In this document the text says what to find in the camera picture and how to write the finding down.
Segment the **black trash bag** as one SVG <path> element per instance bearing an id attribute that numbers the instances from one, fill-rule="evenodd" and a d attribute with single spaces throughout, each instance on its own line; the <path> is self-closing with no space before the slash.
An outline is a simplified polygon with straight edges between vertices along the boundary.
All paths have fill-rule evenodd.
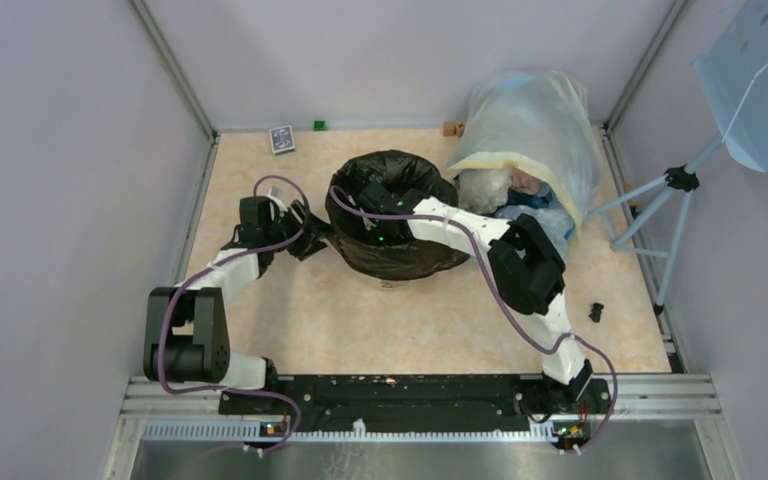
<path id="1" fill-rule="evenodd" d="M 444 179 L 429 160 L 401 150 L 370 152 L 348 160 L 331 177 L 338 197 L 356 207 L 357 196 L 372 182 L 401 197 L 411 189 L 425 192 L 445 204 L 458 204 L 456 187 Z M 455 268 L 469 259 L 467 253 L 423 240 L 394 240 L 385 234 L 370 235 L 369 221 L 325 198 L 332 234 L 328 237 L 353 270 L 388 281 L 410 281 Z"/>

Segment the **beige round trash bin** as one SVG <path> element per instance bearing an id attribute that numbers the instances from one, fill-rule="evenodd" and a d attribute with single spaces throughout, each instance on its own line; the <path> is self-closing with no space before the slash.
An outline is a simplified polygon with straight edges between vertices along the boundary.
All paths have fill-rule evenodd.
<path id="1" fill-rule="evenodd" d="M 386 291 L 392 291 L 392 290 L 399 290 L 407 288 L 408 286 L 412 285 L 414 283 L 413 280 L 386 280 L 386 279 L 378 279 L 375 283 L 375 285 Z"/>

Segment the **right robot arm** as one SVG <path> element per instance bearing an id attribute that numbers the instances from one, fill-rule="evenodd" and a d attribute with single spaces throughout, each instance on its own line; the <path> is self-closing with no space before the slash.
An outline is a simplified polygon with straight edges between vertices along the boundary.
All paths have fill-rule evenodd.
<path id="1" fill-rule="evenodd" d="M 502 313 L 540 353 L 549 404 L 572 412 L 586 400 L 594 373 L 582 351 L 587 342 L 572 331 L 566 265 L 535 218 L 481 216 L 415 189 L 396 196 L 380 183 L 369 184 L 353 204 L 336 187 L 329 194 L 370 221 L 377 240 L 428 241 L 472 255 Z"/>

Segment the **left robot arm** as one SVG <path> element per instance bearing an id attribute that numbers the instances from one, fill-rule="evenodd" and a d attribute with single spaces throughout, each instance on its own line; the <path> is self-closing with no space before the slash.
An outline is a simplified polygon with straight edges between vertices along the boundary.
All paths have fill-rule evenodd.
<path id="1" fill-rule="evenodd" d="M 306 198 L 284 204 L 274 194 L 243 198 L 232 238 L 201 271 L 173 286 L 154 288 L 147 301 L 145 376 L 170 394 L 242 394 L 257 413 L 279 404 L 274 367 L 264 357 L 236 352 L 227 315 L 234 298 L 261 279 L 276 254 L 304 260 L 323 249 Z"/>

